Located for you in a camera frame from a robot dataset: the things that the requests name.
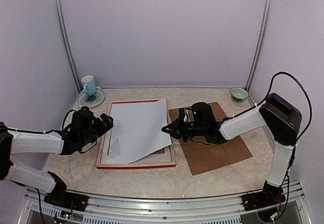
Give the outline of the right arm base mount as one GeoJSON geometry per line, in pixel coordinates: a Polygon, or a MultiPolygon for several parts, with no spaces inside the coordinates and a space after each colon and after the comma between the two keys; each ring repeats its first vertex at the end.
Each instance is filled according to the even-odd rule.
{"type": "Polygon", "coordinates": [[[270,185],[267,181],[264,183],[262,191],[248,191],[241,197],[245,211],[255,210],[284,203],[286,197],[282,187],[270,185]]]}

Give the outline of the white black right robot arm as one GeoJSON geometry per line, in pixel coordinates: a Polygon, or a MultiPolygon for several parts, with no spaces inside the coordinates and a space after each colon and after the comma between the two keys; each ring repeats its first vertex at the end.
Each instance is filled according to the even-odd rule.
{"type": "Polygon", "coordinates": [[[259,202],[269,206],[278,196],[294,162],[296,145],[308,130],[301,130],[301,112],[276,93],[267,91],[264,99],[249,109],[217,121],[212,108],[198,102],[189,108],[180,108],[178,117],[162,127],[162,132],[186,142],[193,137],[204,137],[210,144],[221,145],[244,133],[266,127],[270,130],[275,149],[270,171],[259,194],[259,202]]]}

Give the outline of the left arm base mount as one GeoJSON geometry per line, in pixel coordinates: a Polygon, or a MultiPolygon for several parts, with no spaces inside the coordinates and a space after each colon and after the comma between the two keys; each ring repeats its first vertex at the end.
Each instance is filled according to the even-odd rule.
{"type": "Polygon", "coordinates": [[[50,171],[48,171],[48,174],[54,178],[55,186],[51,192],[46,193],[44,202],[70,209],[71,211],[76,210],[85,212],[88,203],[88,196],[68,192],[67,186],[61,178],[50,171]]]}

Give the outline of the cat and books photo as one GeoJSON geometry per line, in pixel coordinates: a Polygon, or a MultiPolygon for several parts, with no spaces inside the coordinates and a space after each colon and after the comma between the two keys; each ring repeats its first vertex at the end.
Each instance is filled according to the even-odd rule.
{"type": "Polygon", "coordinates": [[[167,100],[112,103],[113,128],[105,136],[103,164],[130,164],[172,144],[162,132],[167,100]]]}

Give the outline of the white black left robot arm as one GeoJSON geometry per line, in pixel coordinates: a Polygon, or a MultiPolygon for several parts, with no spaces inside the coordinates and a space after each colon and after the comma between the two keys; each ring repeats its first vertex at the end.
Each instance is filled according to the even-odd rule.
{"type": "Polygon", "coordinates": [[[71,195],[56,174],[15,162],[11,156],[21,153],[83,154],[83,147],[97,142],[113,128],[112,117],[105,113],[95,117],[87,106],[71,112],[71,123],[61,130],[29,131],[9,128],[1,123],[1,180],[42,190],[58,205],[66,206],[71,195]]]}

